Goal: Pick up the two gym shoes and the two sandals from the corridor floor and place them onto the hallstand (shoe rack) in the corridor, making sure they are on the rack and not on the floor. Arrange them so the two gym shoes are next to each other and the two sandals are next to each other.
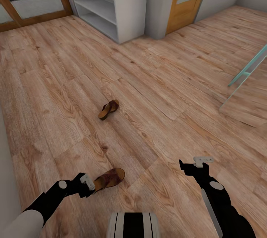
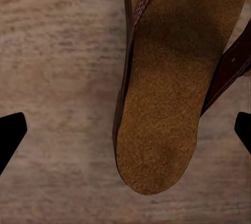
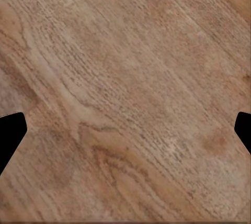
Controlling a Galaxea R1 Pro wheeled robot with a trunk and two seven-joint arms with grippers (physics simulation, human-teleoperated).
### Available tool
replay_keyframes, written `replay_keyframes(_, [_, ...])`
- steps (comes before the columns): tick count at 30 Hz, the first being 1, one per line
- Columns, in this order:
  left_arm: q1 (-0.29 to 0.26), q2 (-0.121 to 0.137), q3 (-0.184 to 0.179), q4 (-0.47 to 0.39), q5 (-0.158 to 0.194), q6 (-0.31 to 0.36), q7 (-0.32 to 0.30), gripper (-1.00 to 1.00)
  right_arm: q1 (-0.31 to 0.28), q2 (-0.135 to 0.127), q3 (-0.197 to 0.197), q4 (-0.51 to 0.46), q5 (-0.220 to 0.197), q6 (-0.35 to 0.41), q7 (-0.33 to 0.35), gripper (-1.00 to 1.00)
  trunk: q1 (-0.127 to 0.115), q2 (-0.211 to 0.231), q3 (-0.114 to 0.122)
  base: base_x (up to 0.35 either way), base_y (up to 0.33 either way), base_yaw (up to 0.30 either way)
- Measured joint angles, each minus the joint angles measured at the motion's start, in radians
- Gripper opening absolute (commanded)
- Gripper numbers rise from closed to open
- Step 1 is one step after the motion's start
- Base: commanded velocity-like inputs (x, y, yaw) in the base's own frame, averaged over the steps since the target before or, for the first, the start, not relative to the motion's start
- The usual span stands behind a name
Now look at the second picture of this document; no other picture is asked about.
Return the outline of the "sandal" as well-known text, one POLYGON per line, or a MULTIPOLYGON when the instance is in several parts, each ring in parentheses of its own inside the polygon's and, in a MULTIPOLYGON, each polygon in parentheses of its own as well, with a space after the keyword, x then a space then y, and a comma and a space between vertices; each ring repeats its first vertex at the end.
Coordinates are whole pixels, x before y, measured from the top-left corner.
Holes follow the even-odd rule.
POLYGON ((124 0, 127 44, 112 139, 120 177, 153 195, 174 186, 201 116, 251 76, 251 19, 224 52, 245 0, 124 0))

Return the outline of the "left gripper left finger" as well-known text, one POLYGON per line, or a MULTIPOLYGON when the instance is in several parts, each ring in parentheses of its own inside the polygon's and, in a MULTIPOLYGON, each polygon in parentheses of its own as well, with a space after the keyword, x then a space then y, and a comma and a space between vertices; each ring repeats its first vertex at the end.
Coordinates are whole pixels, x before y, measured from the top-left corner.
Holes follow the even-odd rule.
POLYGON ((22 112, 0 118, 0 175, 27 132, 22 112))

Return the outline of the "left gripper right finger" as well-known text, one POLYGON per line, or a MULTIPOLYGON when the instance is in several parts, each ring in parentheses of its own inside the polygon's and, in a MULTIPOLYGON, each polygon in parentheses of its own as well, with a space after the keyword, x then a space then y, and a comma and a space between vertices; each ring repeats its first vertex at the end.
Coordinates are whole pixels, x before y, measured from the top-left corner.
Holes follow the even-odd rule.
POLYGON ((234 130, 251 154, 251 114, 239 112, 234 130))

